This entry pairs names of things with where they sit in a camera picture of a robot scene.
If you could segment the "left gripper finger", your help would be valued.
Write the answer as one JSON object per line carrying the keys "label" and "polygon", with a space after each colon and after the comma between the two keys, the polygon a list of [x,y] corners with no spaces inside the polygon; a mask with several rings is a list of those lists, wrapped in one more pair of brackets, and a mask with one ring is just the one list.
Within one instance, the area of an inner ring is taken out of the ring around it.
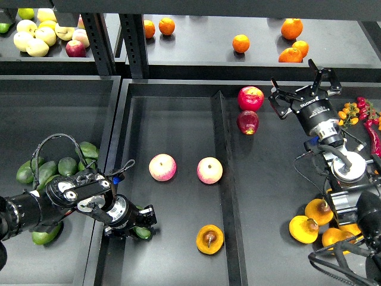
{"label": "left gripper finger", "polygon": [[157,224],[157,218],[152,204],[149,204],[145,208],[140,206],[137,206],[137,208],[137,226],[149,228],[152,225]]}
{"label": "left gripper finger", "polygon": [[104,228],[104,235],[108,238],[126,238],[132,236],[128,229],[115,229],[110,226]]}

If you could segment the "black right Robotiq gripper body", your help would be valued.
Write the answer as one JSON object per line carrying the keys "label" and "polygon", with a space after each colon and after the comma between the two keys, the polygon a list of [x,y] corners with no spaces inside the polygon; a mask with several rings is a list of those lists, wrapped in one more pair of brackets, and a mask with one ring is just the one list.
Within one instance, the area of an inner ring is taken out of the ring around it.
{"label": "black right Robotiq gripper body", "polygon": [[293,100],[293,112],[304,132],[308,136],[316,136],[320,130],[328,129],[328,125],[337,126],[339,117],[329,101],[327,91],[318,88],[314,95],[311,93],[311,86],[296,90],[295,94],[301,96],[302,101]]}

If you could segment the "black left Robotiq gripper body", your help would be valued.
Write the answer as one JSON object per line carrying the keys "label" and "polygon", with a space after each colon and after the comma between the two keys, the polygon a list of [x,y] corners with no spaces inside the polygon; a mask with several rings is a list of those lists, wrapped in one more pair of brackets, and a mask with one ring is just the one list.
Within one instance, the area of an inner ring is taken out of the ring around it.
{"label": "black left Robotiq gripper body", "polygon": [[133,235],[134,231],[132,228],[137,221],[138,209],[124,195],[116,196],[113,206],[106,214],[111,217],[111,222],[107,222],[105,227],[128,229],[131,235]]}

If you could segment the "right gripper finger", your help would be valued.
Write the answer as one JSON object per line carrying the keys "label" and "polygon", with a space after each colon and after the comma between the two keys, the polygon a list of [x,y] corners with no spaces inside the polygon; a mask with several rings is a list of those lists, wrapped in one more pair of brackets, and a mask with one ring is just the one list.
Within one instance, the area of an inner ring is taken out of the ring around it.
{"label": "right gripper finger", "polygon": [[327,91],[327,96],[331,95],[339,95],[342,91],[342,85],[339,79],[336,76],[334,69],[332,68],[324,68],[318,67],[312,59],[308,60],[309,67],[314,71],[315,79],[313,84],[311,85],[312,96],[318,95],[318,89],[322,81],[328,81],[330,83],[330,88]]}
{"label": "right gripper finger", "polygon": [[283,120],[288,114],[293,112],[291,109],[292,103],[294,101],[300,102],[301,96],[297,95],[295,92],[291,93],[281,90],[273,77],[271,78],[271,84],[273,87],[271,88],[271,95],[268,97],[268,100],[277,116]]}

